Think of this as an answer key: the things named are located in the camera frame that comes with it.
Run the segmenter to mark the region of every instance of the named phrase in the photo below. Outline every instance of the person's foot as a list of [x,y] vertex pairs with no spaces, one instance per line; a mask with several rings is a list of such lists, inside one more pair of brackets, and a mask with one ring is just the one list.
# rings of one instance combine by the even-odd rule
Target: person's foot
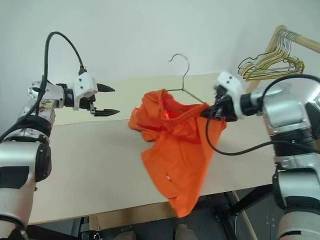
[[188,228],[185,224],[179,224],[175,229],[174,240],[198,240],[194,231]]
[[127,231],[116,236],[114,240],[136,240],[137,236],[133,231]]

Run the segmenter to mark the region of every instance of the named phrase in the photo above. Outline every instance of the orange shirt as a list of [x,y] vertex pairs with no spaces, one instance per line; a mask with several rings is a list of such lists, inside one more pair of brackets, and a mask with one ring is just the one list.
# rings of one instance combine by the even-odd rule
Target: orange shirt
[[[144,140],[155,141],[141,158],[179,218],[197,203],[214,153],[206,139],[207,119],[200,116],[209,107],[206,103],[180,104],[162,89],[145,94],[129,121],[129,127],[141,131]],[[209,136],[214,145],[225,127],[225,121],[211,120]]]

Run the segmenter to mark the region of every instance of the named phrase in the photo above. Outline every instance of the hanger hook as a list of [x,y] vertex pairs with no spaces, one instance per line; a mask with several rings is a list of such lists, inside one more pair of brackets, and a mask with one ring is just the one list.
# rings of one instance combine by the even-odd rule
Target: hanger hook
[[176,53],[176,54],[174,54],[174,55],[171,57],[171,59],[169,60],[169,63],[172,62],[172,60],[175,58],[175,56],[181,56],[181,57],[183,57],[183,58],[186,60],[187,64],[188,64],[188,67],[187,67],[187,69],[186,69],[186,71],[185,71],[185,73],[184,73],[184,75],[183,75],[183,77],[182,77],[182,91],[184,91],[184,90],[185,90],[185,76],[186,76],[187,73],[189,72],[190,62],[189,62],[189,60],[188,60],[188,58],[187,58],[186,55],[183,55],[182,53]]

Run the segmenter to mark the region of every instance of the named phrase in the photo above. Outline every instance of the table surface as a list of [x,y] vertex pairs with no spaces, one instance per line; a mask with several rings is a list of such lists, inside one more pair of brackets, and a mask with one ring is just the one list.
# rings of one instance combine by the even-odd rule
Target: table surface
[[[190,76],[186,89],[212,103],[217,76]],[[37,184],[29,222],[44,223],[166,201],[141,161],[140,153],[153,143],[129,129],[128,118],[139,106],[143,93],[161,86],[170,89],[170,84],[180,81],[177,77],[155,77],[111,82],[116,92],[99,95],[97,103],[99,108],[120,110],[118,116],[94,118],[86,111],[58,109],[57,125],[50,137],[52,172]],[[173,95],[181,103],[196,103],[184,92]],[[268,140],[263,119],[252,116],[228,123],[218,147],[236,152]],[[270,184],[273,172],[271,146],[239,156],[215,153],[201,195]]]

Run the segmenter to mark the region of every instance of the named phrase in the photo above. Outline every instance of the white wall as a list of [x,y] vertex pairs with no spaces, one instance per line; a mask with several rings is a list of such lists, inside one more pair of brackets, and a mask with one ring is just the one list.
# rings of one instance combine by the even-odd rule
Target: white wall
[[[277,25],[320,41],[319,10],[318,0],[1,0],[0,133],[15,121],[27,86],[41,79],[49,32],[66,34],[99,81],[180,75],[185,63],[167,62],[174,53],[189,57],[190,74],[236,72],[265,50]],[[319,75],[318,54],[298,46],[292,54]],[[71,48],[56,36],[49,79],[70,82],[77,72]]]

